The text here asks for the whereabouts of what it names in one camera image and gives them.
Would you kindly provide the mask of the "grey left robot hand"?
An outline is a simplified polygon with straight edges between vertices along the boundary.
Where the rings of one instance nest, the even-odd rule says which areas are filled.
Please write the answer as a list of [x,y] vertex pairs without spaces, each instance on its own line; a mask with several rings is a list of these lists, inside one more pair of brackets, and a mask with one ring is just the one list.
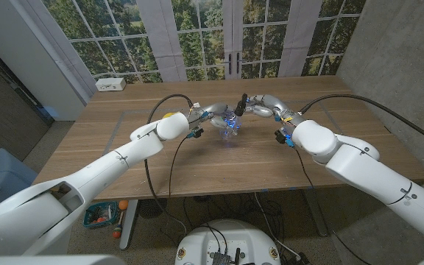
[[201,123],[206,121],[219,128],[219,134],[223,139],[238,135],[241,126],[240,118],[234,113],[234,109],[223,102],[206,107],[201,107],[199,103],[194,103],[188,116],[191,132],[187,135],[187,138],[200,137],[204,132]]

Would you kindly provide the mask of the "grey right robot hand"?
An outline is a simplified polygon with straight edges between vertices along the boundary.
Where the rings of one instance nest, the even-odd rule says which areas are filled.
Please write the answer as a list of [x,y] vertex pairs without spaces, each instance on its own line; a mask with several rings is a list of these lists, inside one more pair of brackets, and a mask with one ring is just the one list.
[[269,94],[248,97],[245,102],[245,112],[263,118],[273,117],[275,121],[294,127],[305,121],[300,114],[295,113],[278,98]]

